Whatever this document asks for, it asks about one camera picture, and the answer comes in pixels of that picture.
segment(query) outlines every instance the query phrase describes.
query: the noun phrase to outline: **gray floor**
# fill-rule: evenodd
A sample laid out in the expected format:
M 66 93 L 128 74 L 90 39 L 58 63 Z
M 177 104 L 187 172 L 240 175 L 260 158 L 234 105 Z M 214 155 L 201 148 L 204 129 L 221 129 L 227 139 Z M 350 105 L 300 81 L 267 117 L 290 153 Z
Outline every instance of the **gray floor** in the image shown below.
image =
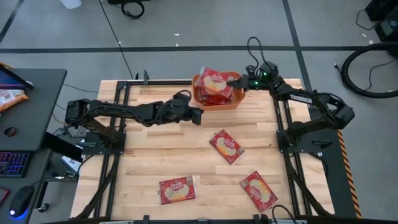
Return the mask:
M 356 26 L 356 13 L 370 0 L 289 0 L 301 46 L 359 46 L 377 43 L 373 30 Z M 0 29 L 18 0 L 0 0 Z M 293 46 L 284 5 L 280 0 L 166 0 L 144 2 L 146 13 L 138 21 L 126 19 L 116 6 L 106 1 L 104 8 L 123 47 L 176 47 L 246 45 L 257 36 L 263 45 Z M 367 15 L 359 22 L 372 26 Z M 98 1 L 83 0 L 82 7 L 66 10 L 60 1 L 25 0 L 1 49 L 68 49 L 117 47 Z M 356 117 L 343 131 L 353 171 L 359 204 L 365 218 L 398 220 L 395 189 L 398 156 L 395 130 L 398 127 L 398 99 L 373 100 L 346 90 L 333 64 L 342 64 L 351 52 L 303 52 L 310 83 L 314 89 L 341 96 L 352 106 Z M 302 78 L 294 51 L 266 51 L 266 58 L 279 65 L 285 78 Z M 253 63 L 242 51 L 126 52 L 133 74 L 149 72 L 151 78 L 191 78 L 202 66 L 218 70 L 244 72 Z M 385 52 L 363 55 L 351 66 L 352 79 L 367 87 L 369 69 L 391 58 Z M 0 61 L 19 68 L 66 68 L 65 83 L 97 90 L 100 80 L 128 79 L 120 53 L 0 54 Z M 377 68 L 373 90 L 396 90 L 398 63 Z M 58 103 L 94 99 L 94 93 L 82 93 L 64 87 Z M 65 113 L 56 108 L 58 119 Z M 49 131 L 60 125 L 51 120 Z M 62 190 L 69 197 L 60 198 Z M 50 184 L 45 199 L 52 204 L 47 213 L 34 213 L 31 223 L 68 218 L 75 185 Z

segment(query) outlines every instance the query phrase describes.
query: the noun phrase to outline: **desk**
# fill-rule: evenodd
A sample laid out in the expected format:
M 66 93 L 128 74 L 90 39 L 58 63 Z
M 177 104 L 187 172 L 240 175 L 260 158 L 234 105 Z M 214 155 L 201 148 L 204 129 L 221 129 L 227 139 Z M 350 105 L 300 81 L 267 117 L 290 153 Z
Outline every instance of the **desk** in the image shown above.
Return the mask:
M 35 191 L 26 214 L 14 219 L 9 214 L 9 205 L 15 193 L 23 186 L 43 180 L 52 152 L 41 149 L 44 135 L 57 102 L 67 71 L 63 69 L 13 69 L 21 78 L 32 81 L 35 88 L 27 91 L 30 100 L 3 112 L 0 117 L 0 150 L 35 151 L 24 178 L 0 178 L 0 187 L 10 190 L 10 194 L 0 206 L 2 224 L 28 223 L 32 210 L 36 207 L 43 182 L 34 185 Z M 3 135 L 5 128 L 13 126 L 17 134 L 11 138 Z
M 286 82 L 301 88 L 298 79 L 286 79 Z M 112 102 L 116 84 L 117 81 L 102 81 L 98 99 Z M 167 101 L 180 90 L 191 90 L 191 87 L 133 86 L 128 104 Z M 290 102 L 290 111 L 294 121 L 310 119 L 303 103 Z M 104 125 L 109 125 L 109 120 L 98 118 Z M 126 148 L 119 162 L 112 220 L 142 220 L 144 215 L 150 215 L 151 220 L 251 219 L 259 211 L 239 182 L 254 170 L 279 198 L 276 204 L 292 210 L 285 164 L 275 135 L 274 104 L 267 91 L 247 92 L 236 110 L 206 111 L 201 126 L 181 122 L 146 128 L 132 120 L 126 120 L 126 125 Z M 233 166 L 208 143 L 213 133 L 221 129 L 246 150 Z M 308 188 L 323 207 L 333 213 L 322 163 L 307 154 L 301 158 Z M 103 156 L 94 156 L 82 167 L 71 217 L 78 215 L 95 193 L 102 161 Z M 197 198 L 160 205 L 159 182 L 186 175 L 193 175 L 197 182 Z M 107 196 L 105 192 L 102 215 Z M 303 213 L 300 196 L 299 204 Z M 270 210 L 264 213 L 271 217 Z M 276 210 L 275 215 L 288 217 L 283 210 Z

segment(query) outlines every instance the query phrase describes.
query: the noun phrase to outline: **rgb keyboard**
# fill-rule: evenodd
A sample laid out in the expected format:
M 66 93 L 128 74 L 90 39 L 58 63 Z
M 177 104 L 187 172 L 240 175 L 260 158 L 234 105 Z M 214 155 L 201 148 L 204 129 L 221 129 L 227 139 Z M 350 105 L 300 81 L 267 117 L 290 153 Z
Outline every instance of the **rgb keyboard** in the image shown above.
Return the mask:
M 0 177 L 24 177 L 29 159 L 29 152 L 0 151 Z

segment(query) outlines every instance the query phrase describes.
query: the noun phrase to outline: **orange basket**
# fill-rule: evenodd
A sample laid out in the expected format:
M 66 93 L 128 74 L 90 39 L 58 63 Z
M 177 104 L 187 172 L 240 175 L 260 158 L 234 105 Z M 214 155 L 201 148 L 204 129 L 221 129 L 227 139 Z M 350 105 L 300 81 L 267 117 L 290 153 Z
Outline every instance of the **orange basket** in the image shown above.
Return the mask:
M 231 72 L 231 75 L 236 77 L 236 78 L 240 78 L 241 75 L 238 72 Z M 198 80 L 200 77 L 200 75 L 195 75 L 192 79 L 192 92 L 193 92 L 193 99 L 195 100 L 195 103 L 197 104 L 197 106 L 203 110 L 230 110 L 230 109 L 235 109 L 238 107 L 238 105 L 242 102 L 242 100 L 244 99 L 244 97 L 246 96 L 245 92 L 242 89 L 234 89 L 233 90 L 233 96 L 231 99 L 231 103 L 227 104 L 227 105 L 214 105 L 214 106 L 205 106 L 203 104 L 201 104 L 198 101 L 198 94 L 200 92 L 200 88 L 199 87 L 195 87 L 194 83 L 196 80 Z

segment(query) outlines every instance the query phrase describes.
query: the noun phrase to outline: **wooden table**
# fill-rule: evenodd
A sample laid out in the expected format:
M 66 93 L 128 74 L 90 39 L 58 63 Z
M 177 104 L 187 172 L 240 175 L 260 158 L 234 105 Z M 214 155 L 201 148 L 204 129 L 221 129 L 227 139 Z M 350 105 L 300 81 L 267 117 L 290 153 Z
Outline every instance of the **wooden table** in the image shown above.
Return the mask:
M 302 87 L 299 79 L 286 79 L 286 82 L 295 88 Z M 116 83 L 116 80 L 102 81 L 98 99 L 112 102 Z M 191 87 L 134 86 L 129 105 L 167 101 L 180 90 L 191 90 Z M 289 103 L 294 121 L 310 119 L 306 104 Z M 109 118 L 98 118 L 98 121 L 109 125 Z M 292 211 L 284 159 L 275 135 L 273 100 L 267 91 L 247 92 L 235 110 L 206 111 L 201 126 L 181 122 L 146 128 L 133 120 L 126 124 L 126 150 L 119 163 L 112 220 L 142 220 L 144 215 L 150 215 L 151 220 L 251 219 L 259 211 L 239 182 L 254 170 L 279 198 L 276 204 Z M 213 133 L 221 129 L 246 150 L 232 166 L 208 142 Z M 301 158 L 308 188 L 323 207 L 333 213 L 322 163 L 308 154 L 302 154 Z M 71 217 L 78 215 L 96 192 L 102 161 L 103 156 L 94 156 L 81 168 Z M 157 195 L 159 182 L 187 175 L 193 175 L 196 180 L 197 198 L 161 205 Z M 301 194 L 297 195 L 303 214 Z M 107 197 L 105 192 L 102 215 Z M 270 209 L 264 213 L 272 216 Z M 275 215 L 288 218 L 283 209 L 275 210 Z

